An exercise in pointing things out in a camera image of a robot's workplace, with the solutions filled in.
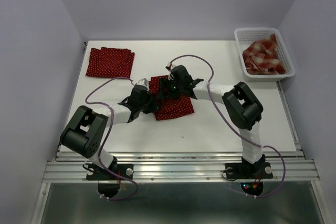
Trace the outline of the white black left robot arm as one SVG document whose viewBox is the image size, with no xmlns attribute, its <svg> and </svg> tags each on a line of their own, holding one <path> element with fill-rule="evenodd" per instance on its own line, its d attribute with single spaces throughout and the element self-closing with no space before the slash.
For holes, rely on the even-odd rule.
<svg viewBox="0 0 336 224">
<path fill-rule="evenodd" d="M 115 124 L 131 123 L 140 113 L 148 114 L 158 109 L 147 82 L 136 83 L 128 97 L 114 106 L 99 102 L 106 108 L 101 112 L 85 105 L 77 108 L 60 136 L 60 144 L 87 158 L 99 167 L 99 173 L 106 179 L 117 173 L 117 159 L 108 153 L 102 138 Z"/>
</svg>

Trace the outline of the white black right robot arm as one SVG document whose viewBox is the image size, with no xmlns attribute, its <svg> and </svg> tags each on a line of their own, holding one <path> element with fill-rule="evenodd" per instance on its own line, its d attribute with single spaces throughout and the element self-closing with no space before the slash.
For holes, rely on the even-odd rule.
<svg viewBox="0 0 336 224">
<path fill-rule="evenodd" d="M 229 119 L 223 118 L 228 127 L 242 140 L 241 170 L 253 177 L 261 170 L 265 155 L 261 149 L 259 122 L 264 110 L 248 84 L 214 84 L 210 80 L 193 79 L 183 65 L 169 64 L 167 78 L 159 81 L 157 99 L 178 98 L 182 95 L 195 100 L 209 100 L 219 112 L 218 103 L 223 104 Z"/>
</svg>

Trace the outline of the red plaid skirt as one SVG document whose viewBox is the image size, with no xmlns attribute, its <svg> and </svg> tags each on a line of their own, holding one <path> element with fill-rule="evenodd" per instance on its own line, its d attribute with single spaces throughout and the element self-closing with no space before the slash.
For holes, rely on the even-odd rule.
<svg viewBox="0 0 336 224">
<path fill-rule="evenodd" d="M 276 34 L 253 42 L 242 53 L 246 71 L 251 75 L 285 74 L 286 69 L 278 57 Z"/>
</svg>

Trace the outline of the red polka dot skirt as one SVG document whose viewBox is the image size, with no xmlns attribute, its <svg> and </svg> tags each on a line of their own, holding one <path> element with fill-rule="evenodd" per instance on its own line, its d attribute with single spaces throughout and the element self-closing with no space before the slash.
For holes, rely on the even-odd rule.
<svg viewBox="0 0 336 224">
<path fill-rule="evenodd" d="M 134 57 L 135 53 L 126 48 L 91 48 L 86 76 L 130 78 Z"/>
<path fill-rule="evenodd" d="M 159 80 L 161 78 L 166 79 L 167 76 L 151 77 L 149 81 L 150 91 L 159 107 L 157 111 L 153 112 L 155 119 L 157 121 L 164 121 L 193 114 L 194 107 L 192 105 L 191 99 L 185 95 L 182 95 L 178 99 L 165 98 L 164 100 L 159 100 L 156 98 L 156 95 L 159 91 Z"/>
</svg>

